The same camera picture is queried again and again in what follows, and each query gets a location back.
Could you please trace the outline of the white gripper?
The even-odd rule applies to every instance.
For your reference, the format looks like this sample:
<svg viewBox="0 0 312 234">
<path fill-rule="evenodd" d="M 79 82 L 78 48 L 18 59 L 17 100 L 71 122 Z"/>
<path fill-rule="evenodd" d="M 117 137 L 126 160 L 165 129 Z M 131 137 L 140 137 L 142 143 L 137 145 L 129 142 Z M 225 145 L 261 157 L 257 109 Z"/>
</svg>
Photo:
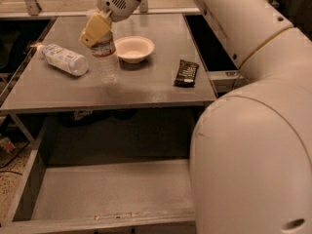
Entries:
<svg viewBox="0 0 312 234">
<path fill-rule="evenodd" d="M 86 12 L 88 19 L 79 41 L 92 47 L 110 30 L 112 21 L 127 19 L 140 4 L 141 0 L 97 0 L 100 11 L 93 9 Z"/>
</svg>

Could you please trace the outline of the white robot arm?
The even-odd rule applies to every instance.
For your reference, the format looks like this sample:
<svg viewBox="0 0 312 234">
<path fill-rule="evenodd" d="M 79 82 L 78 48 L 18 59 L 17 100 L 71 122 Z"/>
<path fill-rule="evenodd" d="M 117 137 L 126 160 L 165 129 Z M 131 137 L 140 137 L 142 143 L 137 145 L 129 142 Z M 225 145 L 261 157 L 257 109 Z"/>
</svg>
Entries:
<svg viewBox="0 0 312 234">
<path fill-rule="evenodd" d="M 190 148 L 198 234 L 312 234 L 312 45 L 265 0 L 193 0 L 247 85 Z"/>
</svg>

